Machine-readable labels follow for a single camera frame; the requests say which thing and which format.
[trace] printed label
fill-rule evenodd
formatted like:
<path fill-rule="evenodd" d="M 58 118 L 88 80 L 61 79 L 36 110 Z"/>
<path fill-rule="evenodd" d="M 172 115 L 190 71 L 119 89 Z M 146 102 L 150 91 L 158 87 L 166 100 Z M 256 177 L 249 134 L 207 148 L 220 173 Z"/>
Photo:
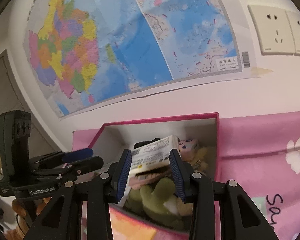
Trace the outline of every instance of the printed label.
<path fill-rule="evenodd" d="M 31 195 L 37 195 L 37 194 L 47 193 L 47 192 L 50 192 L 50 191 L 56 191 L 56 189 L 54 187 L 51 187 L 51 188 L 45 188 L 45 189 L 38 189 L 38 190 L 29 191 L 29 193 Z"/>
<path fill-rule="evenodd" d="M 218 58 L 218 59 L 216 59 L 216 64 L 217 64 L 218 71 L 239 68 L 237 57 Z"/>
<path fill-rule="evenodd" d="M 148 145 L 131 150 L 131 174 L 169 165 L 169 154 L 178 149 L 178 137 L 169 136 Z"/>

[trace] brown teddy bear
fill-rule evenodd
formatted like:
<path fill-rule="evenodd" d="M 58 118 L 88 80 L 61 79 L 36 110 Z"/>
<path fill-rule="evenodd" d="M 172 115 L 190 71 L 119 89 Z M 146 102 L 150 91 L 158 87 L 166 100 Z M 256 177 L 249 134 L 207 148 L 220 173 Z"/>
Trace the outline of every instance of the brown teddy bear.
<path fill-rule="evenodd" d="M 43 201 L 37 206 L 37 216 L 40 214 L 45 205 L 49 202 L 51 198 L 44 198 Z M 17 227 L 16 229 L 9 230 L 4 233 L 4 236 L 7 240 L 22 240 L 25 237 L 25 234 L 29 230 L 29 226 L 25 221 L 27 215 L 26 209 L 23 207 L 21 202 L 18 199 L 12 201 L 12 209 L 17 213 Z"/>

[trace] green plush toy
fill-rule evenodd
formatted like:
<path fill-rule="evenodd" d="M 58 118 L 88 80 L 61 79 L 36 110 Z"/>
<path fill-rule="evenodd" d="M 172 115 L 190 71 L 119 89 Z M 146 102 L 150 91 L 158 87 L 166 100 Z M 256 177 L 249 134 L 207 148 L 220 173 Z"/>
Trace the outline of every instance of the green plush toy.
<path fill-rule="evenodd" d="M 171 179 L 162 178 L 154 190 L 149 185 L 142 186 L 140 195 L 143 210 L 150 218 L 169 228 L 181 230 L 183 222 L 177 214 L 177 198 L 173 195 L 175 189 L 176 187 Z"/>
<path fill-rule="evenodd" d="M 130 190 L 127 201 L 125 202 L 125 207 L 130 209 L 135 214 L 140 215 L 143 212 L 142 198 L 140 195 L 140 189 Z"/>

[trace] white flower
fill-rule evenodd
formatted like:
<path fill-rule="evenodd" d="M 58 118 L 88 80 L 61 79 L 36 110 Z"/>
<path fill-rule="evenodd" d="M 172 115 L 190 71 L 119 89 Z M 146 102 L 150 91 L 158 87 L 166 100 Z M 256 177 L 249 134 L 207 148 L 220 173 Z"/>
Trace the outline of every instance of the white flower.
<path fill-rule="evenodd" d="M 300 138 L 296 144 L 291 140 L 287 143 L 286 161 L 291 165 L 291 169 L 296 173 L 300 173 Z"/>

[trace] map label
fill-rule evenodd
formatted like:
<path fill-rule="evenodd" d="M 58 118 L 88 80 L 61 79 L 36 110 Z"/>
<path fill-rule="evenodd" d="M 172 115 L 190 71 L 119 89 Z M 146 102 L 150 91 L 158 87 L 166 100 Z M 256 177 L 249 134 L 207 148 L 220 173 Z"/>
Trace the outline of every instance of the map label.
<path fill-rule="evenodd" d="M 216 64 L 217 64 L 218 71 L 239 68 L 238 58 L 236 56 L 235 57 L 218 58 L 218 59 L 216 59 Z"/>

